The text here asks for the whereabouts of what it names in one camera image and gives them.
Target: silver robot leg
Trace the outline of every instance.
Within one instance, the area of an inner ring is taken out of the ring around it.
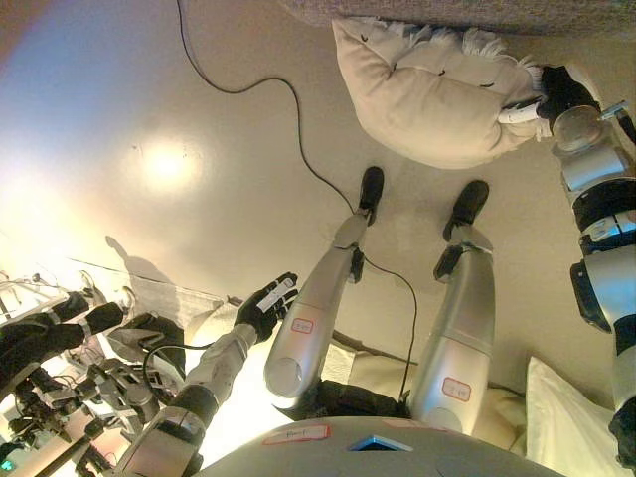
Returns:
[[[317,383],[345,282],[359,279],[360,252],[368,216],[358,211],[338,229],[331,248],[313,269],[291,305],[265,363],[264,378],[272,403],[292,408]]]
[[[495,331],[492,246],[471,226],[455,227],[435,277],[448,288],[407,404],[413,419],[470,434],[488,384]]]

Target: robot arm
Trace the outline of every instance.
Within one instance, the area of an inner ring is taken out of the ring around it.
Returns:
[[[581,232],[583,260],[570,276],[583,319],[615,338],[610,430],[619,461],[636,469],[636,178],[634,160],[606,119],[615,115],[635,141],[622,107],[601,112],[563,67],[546,68],[550,100],[539,114],[550,121],[562,180]]]
[[[90,310],[76,323],[67,321],[88,309],[78,293],[72,292],[64,303],[47,312],[31,314],[0,328],[0,400],[12,393],[49,358],[75,348],[92,335],[117,326],[123,311],[116,303]]]
[[[287,313],[297,276],[285,273],[254,293],[238,311],[235,326],[201,357],[181,391],[128,448],[114,475],[189,476],[199,470],[198,449],[255,343],[267,340]]]

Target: beige pillow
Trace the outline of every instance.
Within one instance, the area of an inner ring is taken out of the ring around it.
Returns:
[[[362,127],[412,160],[464,169],[534,137],[501,109],[538,97],[541,71],[503,55],[494,34],[460,35],[370,18],[333,21],[338,64]]]
[[[359,352],[356,354],[349,375],[349,384],[397,399],[404,376],[404,366],[402,361],[393,358]],[[412,389],[412,378],[416,373],[417,366],[411,365],[406,380],[407,390]],[[506,390],[488,389],[472,436],[524,456],[526,453],[524,399]]]

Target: black cable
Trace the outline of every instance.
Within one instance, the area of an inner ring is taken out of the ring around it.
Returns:
[[[78,382],[76,381],[76,379],[75,379],[73,376],[71,376],[71,375],[56,375],[56,376],[52,376],[52,378],[53,378],[53,379],[55,379],[55,378],[62,378],[62,379],[66,382],[66,384],[67,384],[67,386],[68,386],[69,388],[72,386],[72,385],[71,385],[71,382],[73,382],[73,384],[74,384],[75,386],[77,386],[77,385],[78,385]]]
[[[376,348],[371,348],[370,346],[365,345],[362,341],[351,338],[350,336],[347,336],[338,330],[334,330],[331,337],[334,341],[338,342],[345,348],[351,348],[356,352],[361,351],[368,353],[371,356],[377,356],[379,358],[389,358],[392,360],[400,361],[402,363],[406,363],[406,358],[403,358],[402,356],[394,355],[393,353],[387,353],[386,351],[378,350]],[[416,361],[411,360],[410,363],[417,366]]]
[[[209,86],[213,87],[217,91],[224,92],[225,94],[243,94],[244,92],[248,92],[251,89],[254,89],[255,87],[260,86],[261,84],[263,84],[265,82],[268,82],[268,81],[282,82],[283,84],[285,84],[289,88],[289,90],[291,91],[292,95],[294,96],[294,101],[296,102],[296,124],[298,126],[298,147],[300,149],[300,157],[302,158],[302,161],[305,163],[305,166],[307,166],[307,169],[309,169],[309,172],[311,172],[314,175],[314,177],[316,177],[316,179],[318,179],[319,181],[321,181],[321,182],[325,183],[326,185],[328,185],[329,187],[331,187],[342,198],[342,200],[347,203],[347,206],[349,207],[349,210],[353,214],[354,213],[354,208],[351,205],[351,203],[349,202],[349,200],[347,199],[347,197],[345,196],[345,194],[340,189],[338,189],[338,187],[336,187],[336,185],[334,185],[332,182],[330,182],[324,176],[319,174],[312,167],[312,165],[309,164],[309,161],[307,160],[307,157],[305,155],[303,136],[302,136],[302,117],[301,117],[301,113],[300,113],[300,97],[298,96],[298,93],[296,92],[296,88],[293,86],[293,84],[288,79],[285,79],[285,78],[282,78],[282,77],[265,77],[265,78],[259,79],[258,81],[250,84],[249,86],[242,87],[242,88],[239,88],[239,89],[229,89],[229,88],[222,87],[222,86],[219,86],[218,84],[214,83],[210,78],[208,78],[206,73],[201,69],[199,64],[194,59],[194,55],[191,54],[190,48],[188,48],[188,43],[189,42],[186,39],[187,38],[187,34],[185,33],[185,26],[184,26],[184,19],[183,19],[181,0],[177,0],[177,8],[179,9],[179,32],[181,33],[181,42],[183,44],[183,49],[184,49],[184,52],[186,54],[186,57],[188,58],[188,61],[190,62],[190,65],[192,65],[192,68],[194,68],[195,72],[197,72],[197,75],[199,75],[199,77],[203,81],[205,81]]]
[[[417,296],[415,295],[415,290],[413,289],[410,282],[406,278],[401,276],[399,273],[397,273],[396,271],[391,271],[386,268],[382,268],[381,266],[376,265],[375,263],[370,261],[367,257],[365,257],[365,262],[368,263],[373,268],[378,269],[379,271],[383,271],[384,273],[388,273],[389,275],[393,275],[399,278],[401,281],[404,282],[404,284],[410,290],[410,293],[413,295],[414,310],[413,310],[413,322],[410,329],[410,344],[408,345],[408,355],[406,356],[406,366],[404,368],[404,377],[401,380],[401,387],[399,388],[399,395],[397,396],[397,400],[400,400],[402,399],[402,395],[404,394],[404,387],[406,386],[406,378],[408,377],[408,367],[410,366],[410,363],[411,363],[410,357],[413,352],[413,344],[415,343],[415,325],[417,324]]]
[[[63,387],[67,388],[68,390],[71,390],[73,388],[73,385],[71,384],[71,381],[67,378],[62,378],[60,376],[57,377],[52,377],[53,380],[58,383],[59,385],[62,385]]]
[[[165,399],[163,396],[161,396],[157,390],[155,390],[152,385],[150,384],[150,379],[148,378],[148,361],[150,360],[150,358],[158,351],[163,350],[165,348],[172,348],[172,349],[179,349],[179,350],[195,350],[195,351],[204,351],[207,350],[208,348],[210,348],[212,345],[214,345],[213,343],[210,343],[208,345],[205,346],[191,346],[191,345],[159,345],[159,346],[155,346],[154,348],[152,348],[148,354],[144,357],[143,359],[143,364],[141,365],[141,378],[143,379],[144,384],[148,387],[148,389],[150,390],[150,393],[152,393],[153,396],[155,396],[157,398],[157,400],[159,402],[161,402],[164,405],[169,405],[170,402]]]
[[[494,381],[488,382],[488,389],[506,391],[508,393],[515,395],[517,398],[521,398],[521,399],[526,398],[525,393],[520,393],[519,391],[515,391],[512,388],[509,388],[508,386],[500,385],[499,383],[495,383]]]
[[[301,114],[301,109],[300,109],[300,96],[298,96],[298,92],[296,91],[296,88],[294,87],[294,85],[288,79],[285,79],[283,77],[265,77],[265,78],[259,79],[256,82],[253,82],[252,84],[250,84],[250,85],[248,85],[246,87],[242,87],[242,88],[238,88],[238,89],[229,89],[229,88],[226,88],[226,87],[219,86],[218,84],[213,82],[210,78],[208,78],[206,73],[203,71],[203,69],[199,66],[199,64],[195,60],[195,56],[191,53],[191,49],[188,47],[188,43],[189,42],[188,42],[188,35],[186,33],[186,27],[185,27],[185,22],[184,22],[184,12],[183,12],[183,7],[182,7],[182,0],[177,0],[177,9],[179,11],[179,33],[181,34],[181,43],[183,45],[184,52],[186,54],[186,57],[188,58],[188,61],[190,62],[190,65],[192,65],[192,68],[195,70],[197,75],[199,75],[199,77],[207,85],[209,85],[209,86],[213,87],[215,90],[223,92],[225,94],[242,94],[242,93],[248,92],[251,89],[254,89],[255,87],[257,87],[257,86],[259,86],[259,85],[261,85],[261,84],[263,84],[265,82],[268,82],[268,81],[282,82],[284,85],[286,85],[289,88],[289,90],[291,91],[291,94],[294,97],[294,101],[296,103],[296,125],[297,125],[297,131],[298,131],[298,149],[300,150],[300,157],[302,158],[302,162],[305,164],[305,166],[307,166],[307,169],[309,169],[309,172],[311,172],[311,174],[316,179],[318,179],[319,181],[323,182],[324,184],[329,186],[331,189],[333,189],[336,192],[336,194],[338,194],[342,198],[342,200],[345,201],[345,203],[347,204],[347,207],[349,208],[349,211],[353,214],[355,212],[354,208],[351,205],[351,203],[349,202],[349,200],[347,199],[347,197],[345,196],[345,194],[335,184],[333,184],[328,179],[326,179],[324,176],[319,174],[313,168],[313,166],[309,163],[309,161],[307,160],[307,156],[305,154],[304,142],[303,142],[303,135],[302,135],[302,114]],[[375,265],[372,261],[370,261],[366,257],[365,257],[365,261],[369,265],[373,266],[374,268],[376,268],[376,269],[378,269],[380,271],[383,271],[384,273],[388,273],[390,275],[396,276],[397,278],[402,280],[406,284],[406,286],[408,287],[408,289],[410,290],[410,292],[412,293],[412,296],[413,296],[413,303],[414,303],[415,312],[414,312],[414,316],[413,316],[412,330],[411,330],[411,336],[410,336],[410,345],[408,347],[408,357],[406,359],[406,368],[404,369],[404,378],[402,380],[401,389],[399,391],[399,397],[401,398],[401,395],[402,395],[402,393],[404,391],[404,386],[406,384],[406,377],[408,376],[408,365],[410,363],[410,357],[411,357],[411,353],[412,353],[412,349],[413,349],[413,343],[415,341],[415,323],[417,321],[417,296],[415,295],[415,291],[413,290],[413,287],[411,286],[411,284],[402,275],[400,275],[397,272],[388,270],[386,268],[382,268],[381,266]]]
[[[18,406],[18,395],[13,394],[13,404],[16,406],[16,410],[18,411],[18,414],[20,414],[20,417],[24,417],[24,412]]]
[[[117,459],[117,456],[115,455],[114,452],[106,452],[105,454],[103,454],[103,458],[105,459],[106,457],[108,457],[109,455],[112,455],[112,458],[115,459],[115,465],[113,465],[113,467],[116,467],[117,464],[119,463],[119,459]]]

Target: cushion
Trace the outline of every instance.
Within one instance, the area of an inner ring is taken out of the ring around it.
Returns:
[[[370,18],[337,19],[333,30],[360,124],[398,154],[464,169],[537,134],[537,120],[497,120],[504,106],[540,95],[541,71],[504,55],[495,34]]]
[[[630,477],[607,429],[613,412],[590,402],[537,358],[528,366],[526,457],[565,476]]]
[[[397,359],[374,356],[365,351],[358,352],[349,376],[349,384],[397,399],[404,376],[404,366],[405,364]],[[411,365],[406,380],[407,390],[412,389],[412,378],[416,373],[417,365]],[[507,390],[486,390],[472,436],[525,456],[525,400]]]

